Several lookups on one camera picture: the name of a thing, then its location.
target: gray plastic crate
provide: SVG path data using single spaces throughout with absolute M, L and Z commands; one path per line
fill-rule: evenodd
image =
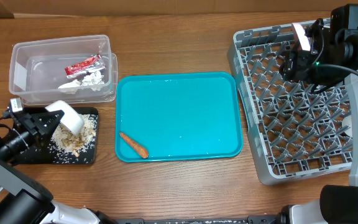
M 294 43 L 291 24 L 243 30 L 227 53 L 258 178 L 267 185 L 348 170 L 352 162 L 352 139 L 341 135 L 351 113 L 344 86 L 313 95 L 312 85 L 285 82 L 278 72 Z

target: blue tray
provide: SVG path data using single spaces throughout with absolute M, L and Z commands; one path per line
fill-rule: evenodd
M 149 151 L 142 159 L 122 131 Z M 117 86 L 116 154 L 124 162 L 233 157 L 242 130 L 236 84 L 226 72 L 145 75 Z

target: black tray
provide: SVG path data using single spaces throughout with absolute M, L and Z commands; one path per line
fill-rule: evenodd
M 94 147 L 89 147 L 86 152 L 81 152 L 79 157 L 75 157 L 72 153 L 65 154 L 65 156 L 57 156 L 57 151 L 52 151 L 49 148 L 47 150 L 40 150 L 36 147 L 30 147 L 30 149 L 24 151 L 19 156 L 16 156 L 17 164 L 92 164 L 96 159 L 96 145 L 98 143 L 98 131 L 99 131 L 99 112 L 93 107 L 74 107 L 73 108 L 79 114 L 94 114 L 96 118 L 96 136 Z M 26 108 L 29 113 L 42 113 L 45 112 L 45 108 Z

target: wooden surface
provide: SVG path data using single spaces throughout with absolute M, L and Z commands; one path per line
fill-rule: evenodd
M 0 116 L 12 95 L 9 64 L 18 42 L 106 34 L 118 57 L 119 80 L 128 75 L 230 72 L 226 52 L 238 30 L 329 17 L 329 12 L 199 16 L 77 17 L 0 20 Z M 101 116 L 92 166 L 17 168 L 46 186 L 55 200 L 101 210 L 115 218 L 218 218 L 277 213 L 317 199 L 326 184 L 347 185 L 348 172 L 276 186 L 259 182 L 246 136 L 232 159 L 126 164 L 114 153 L 115 102 L 95 106 Z

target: white label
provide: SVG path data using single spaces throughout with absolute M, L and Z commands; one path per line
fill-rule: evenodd
M 25 84 L 27 80 L 27 69 L 25 69 L 21 64 L 15 64 L 15 74 L 13 83 L 25 91 Z

